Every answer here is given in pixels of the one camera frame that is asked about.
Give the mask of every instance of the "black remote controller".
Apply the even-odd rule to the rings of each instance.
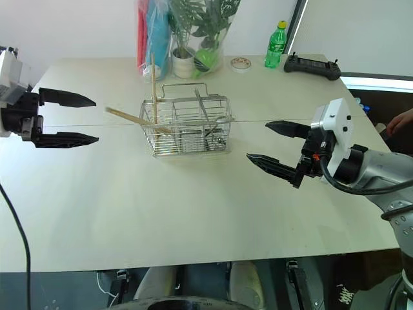
[[[319,76],[325,76],[331,81],[338,79],[341,75],[337,60],[335,62],[327,61],[325,63],[323,61],[299,58],[295,52],[292,55],[289,55],[285,61],[284,71],[302,71],[318,74]]]

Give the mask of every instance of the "wire basket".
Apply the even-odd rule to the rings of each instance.
[[[193,93],[192,97],[166,98],[166,88],[177,91],[183,87]],[[205,95],[199,95],[198,89],[204,89]],[[230,103],[225,96],[209,94],[205,83],[162,85],[162,97],[157,99],[157,123],[152,99],[143,101],[140,117],[151,123],[142,125],[142,129],[156,156],[227,149],[232,121]]]

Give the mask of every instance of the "plastic bag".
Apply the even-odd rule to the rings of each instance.
[[[151,55],[154,55],[156,79],[168,73],[170,28],[168,0],[137,0],[137,67],[151,78]]]
[[[240,1],[168,0],[175,76],[199,78],[222,64],[223,40]]]

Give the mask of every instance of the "white flower pot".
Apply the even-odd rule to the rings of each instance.
[[[177,49],[172,51],[172,70],[173,73],[181,79],[190,79],[195,70],[194,55],[195,50],[187,48],[191,57],[178,58],[175,56]]]

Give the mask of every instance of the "basket handle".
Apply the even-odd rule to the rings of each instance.
[[[207,96],[217,96],[217,94],[209,94],[208,93],[208,87],[206,83],[176,83],[176,84],[163,84],[161,89],[162,89],[162,98],[165,98],[165,88],[166,87],[171,87],[171,86],[194,86],[194,85],[204,85],[205,86],[205,92]]]

